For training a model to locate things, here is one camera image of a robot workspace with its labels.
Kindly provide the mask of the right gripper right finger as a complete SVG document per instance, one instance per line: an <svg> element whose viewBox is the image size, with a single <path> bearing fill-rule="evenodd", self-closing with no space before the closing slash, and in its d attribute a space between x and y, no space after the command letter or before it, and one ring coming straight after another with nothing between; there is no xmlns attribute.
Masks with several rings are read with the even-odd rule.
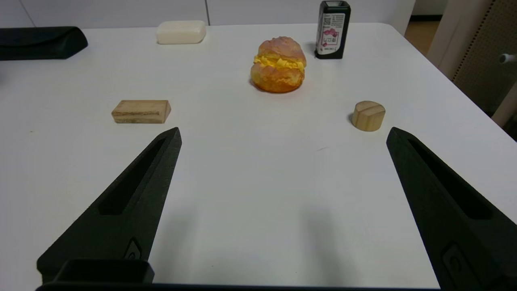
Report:
<svg viewBox="0 0 517 291"><path fill-rule="evenodd" d="M443 291L515 291L517 227L418 138L386 145Z"/></svg>

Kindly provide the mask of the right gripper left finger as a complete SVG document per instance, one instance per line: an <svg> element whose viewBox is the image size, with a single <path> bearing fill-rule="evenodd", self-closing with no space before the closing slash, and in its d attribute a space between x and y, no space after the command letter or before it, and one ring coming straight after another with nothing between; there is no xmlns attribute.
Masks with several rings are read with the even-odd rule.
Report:
<svg viewBox="0 0 517 291"><path fill-rule="evenodd" d="M72 259L147 260L181 146L177 127L157 135L38 258L42 282Z"/></svg>

